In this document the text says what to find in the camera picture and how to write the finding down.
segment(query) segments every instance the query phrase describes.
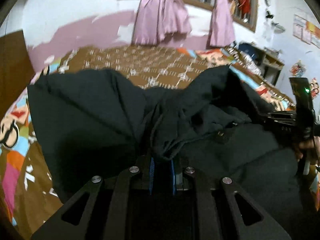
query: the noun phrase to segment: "pink curtain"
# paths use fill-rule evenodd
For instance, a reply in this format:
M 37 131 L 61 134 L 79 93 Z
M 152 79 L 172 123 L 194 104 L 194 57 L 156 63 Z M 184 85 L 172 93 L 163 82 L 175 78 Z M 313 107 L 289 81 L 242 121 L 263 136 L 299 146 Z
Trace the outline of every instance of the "pink curtain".
M 156 45 L 166 34 L 191 32 L 182 0 L 141 0 L 132 43 Z
M 228 0 L 216 0 L 211 21 L 211 46 L 224 47 L 230 45 L 236 39 Z

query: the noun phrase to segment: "pink wall paint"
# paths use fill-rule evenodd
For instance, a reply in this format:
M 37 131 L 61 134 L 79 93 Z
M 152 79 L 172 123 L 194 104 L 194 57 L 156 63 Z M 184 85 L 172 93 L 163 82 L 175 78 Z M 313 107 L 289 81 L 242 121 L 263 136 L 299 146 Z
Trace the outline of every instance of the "pink wall paint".
M 135 22 L 133 10 L 122 11 L 103 16 L 85 18 L 67 24 L 57 30 L 49 43 L 41 43 L 37 47 L 28 46 L 31 63 L 35 71 L 45 67 L 44 61 L 50 56 L 63 57 L 68 51 L 79 47 L 93 45 L 101 49 L 127 45 L 127 42 L 116 41 L 120 25 L 127 26 Z M 164 47 L 185 47 L 187 49 L 206 49 L 208 36 L 181 37 L 178 35 L 161 43 Z

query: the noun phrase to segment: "bolt head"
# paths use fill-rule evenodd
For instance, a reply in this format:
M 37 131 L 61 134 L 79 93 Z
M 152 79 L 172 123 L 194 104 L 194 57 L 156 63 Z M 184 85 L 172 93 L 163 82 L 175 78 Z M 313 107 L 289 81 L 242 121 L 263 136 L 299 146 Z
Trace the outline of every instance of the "bolt head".
M 139 171 L 139 168 L 138 168 L 137 166 L 132 166 L 132 167 L 129 169 L 129 171 L 130 171 L 131 173 L 137 173 L 137 172 Z
M 92 179 L 91 179 L 91 181 L 92 181 L 93 183 L 98 183 L 98 182 L 101 181 L 101 177 L 100 177 L 100 176 L 93 176 Z
M 231 184 L 231 183 L 232 183 L 232 179 L 230 179 L 230 178 L 228 178 L 228 177 L 225 177 L 225 178 L 222 179 L 222 182 L 223 182 L 224 184 Z
M 192 174 L 192 173 L 195 173 L 195 168 L 192 168 L 192 167 L 187 167 L 186 168 L 186 173 L 189 173 L 189 174 Z

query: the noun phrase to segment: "black fabric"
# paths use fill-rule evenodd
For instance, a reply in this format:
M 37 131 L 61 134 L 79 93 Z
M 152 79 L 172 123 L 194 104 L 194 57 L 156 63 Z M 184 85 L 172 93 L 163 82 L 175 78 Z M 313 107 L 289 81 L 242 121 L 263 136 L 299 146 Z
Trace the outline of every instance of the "black fabric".
M 63 202 L 92 176 L 115 176 L 137 155 L 150 152 L 159 162 L 180 153 L 215 179 L 238 181 L 287 230 L 301 211 L 292 150 L 252 124 L 272 106 L 228 66 L 204 71 L 184 90 L 142 90 L 113 70 L 52 74 L 28 86 L 28 97 Z

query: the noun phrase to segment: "bed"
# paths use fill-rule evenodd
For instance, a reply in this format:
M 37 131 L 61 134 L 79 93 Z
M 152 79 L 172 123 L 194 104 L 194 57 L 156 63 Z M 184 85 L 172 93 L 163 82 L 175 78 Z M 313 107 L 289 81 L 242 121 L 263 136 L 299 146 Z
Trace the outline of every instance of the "bed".
M 244 62 L 240 52 L 232 47 L 207 51 L 143 46 L 83 47 L 55 59 L 33 77 L 31 84 L 41 75 L 111 68 L 143 89 L 183 89 L 207 68 L 230 65 L 242 82 L 276 110 L 294 109 L 290 98 L 253 74 Z M 52 187 L 50 171 L 33 130 L 27 89 L 2 119 L 0 142 L 0 200 L 12 225 L 24 239 L 29 239 L 62 203 Z M 318 209 L 319 178 L 314 169 L 309 177 L 310 192 Z

